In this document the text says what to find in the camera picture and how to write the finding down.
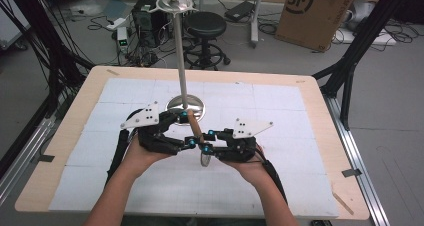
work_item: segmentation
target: aluminum frame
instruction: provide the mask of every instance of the aluminum frame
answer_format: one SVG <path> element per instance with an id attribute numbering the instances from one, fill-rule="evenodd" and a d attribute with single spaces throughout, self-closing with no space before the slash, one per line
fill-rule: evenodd
<path id="1" fill-rule="evenodd" d="M 59 97 L 59 105 L 65 102 L 63 95 Z M 21 178 L 22 174 L 28 168 L 29 163 L 34 158 L 40 147 L 45 143 L 47 135 L 50 133 L 56 122 L 57 110 L 50 116 L 50 118 L 44 118 L 38 125 L 34 133 L 31 135 L 24 148 L 21 150 L 19 155 L 13 161 L 12 165 L 7 170 L 6 174 L 0 181 L 0 207 L 13 190 L 14 186 Z"/>
<path id="2" fill-rule="evenodd" d="M 371 182 L 371 178 L 368 175 L 368 171 L 365 167 L 365 163 L 362 160 L 361 154 L 359 153 L 358 147 L 356 146 L 355 140 L 352 133 L 346 130 L 343 122 L 340 120 L 340 104 L 337 98 L 330 98 L 324 95 L 324 101 L 327 104 L 328 111 L 333 118 L 334 125 L 336 126 L 337 132 L 339 133 L 340 140 L 343 143 L 343 147 L 346 151 L 346 155 L 349 158 L 350 164 L 353 169 L 359 169 L 362 174 L 356 176 L 359 187 L 361 188 L 362 195 L 364 196 L 365 202 L 368 205 L 371 217 L 373 218 L 376 226 L 389 226 L 389 220 L 387 219 L 386 213 L 384 212 L 383 206 L 378 198 L 377 192 Z"/>

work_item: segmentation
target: black stool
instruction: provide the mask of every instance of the black stool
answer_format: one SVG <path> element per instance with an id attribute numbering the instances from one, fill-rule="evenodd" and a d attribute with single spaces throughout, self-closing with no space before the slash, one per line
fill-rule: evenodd
<path id="1" fill-rule="evenodd" d="M 221 16 L 211 12 L 192 13 L 184 19 L 184 28 L 189 34 L 201 39 L 199 43 L 189 46 L 184 51 L 184 61 L 190 64 L 190 69 L 193 67 L 201 69 L 213 67 L 218 71 L 216 65 L 222 60 L 224 60 L 225 65 L 231 63 L 231 60 L 218 46 L 208 42 L 225 32 L 227 23 Z M 197 46 L 201 46 L 201 51 L 196 50 Z M 189 55 L 194 56 L 191 58 L 195 58 L 195 60 L 190 60 Z"/>

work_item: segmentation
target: cardboard box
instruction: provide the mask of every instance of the cardboard box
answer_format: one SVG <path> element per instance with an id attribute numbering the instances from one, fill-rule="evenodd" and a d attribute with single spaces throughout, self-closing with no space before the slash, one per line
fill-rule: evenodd
<path id="1" fill-rule="evenodd" d="M 352 0 L 286 0 L 275 38 L 324 52 Z"/>

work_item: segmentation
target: human hand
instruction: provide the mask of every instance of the human hand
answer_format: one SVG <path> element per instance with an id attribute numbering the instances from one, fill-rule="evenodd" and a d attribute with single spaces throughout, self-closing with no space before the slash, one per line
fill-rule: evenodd
<path id="1" fill-rule="evenodd" d="M 256 145 L 256 148 L 262 152 L 261 146 Z M 268 173 L 262 165 L 262 161 L 263 159 L 258 155 L 258 153 L 256 153 L 253 158 L 245 163 L 228 161 L 222 162 L 236 169 L 247 182 L 256 187 L 258 184 L 265 182 L 267 179 L 270 179 Z"/>
<path id="2" fill-rule="evenodd" d="M 155 162 L 170 157 L 169 154 L 155 153 L 140 146 L 137 134 L 134 135 L 120 168 L 134 178 L 140 177 Z"/>

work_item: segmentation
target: wrist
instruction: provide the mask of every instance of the wrist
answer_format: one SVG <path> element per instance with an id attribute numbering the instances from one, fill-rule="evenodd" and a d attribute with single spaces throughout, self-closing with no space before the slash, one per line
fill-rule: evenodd
<path id="1" fill-rule="evenodd" d="M 251 184 L 253 185 L 253 187 L 255 187 L 256 190 L 262 190 L 273 186 L 274 181 L 272 181 L 271 177 L 268 174 L 264 174 L 262 177 L 251 182 Z"/>
<path id="2" fill-rule="evenodd" d="M 127 178 L 128 180 L 136 180 L 138 177 L 140 177 L 148 168 L 150 165 L 138 165 L 137 168 L 134 168 L 133 165 L 127 165 L 126 163 L 122 163 L 117 172 L 119 171 L 119 174 Z"/>

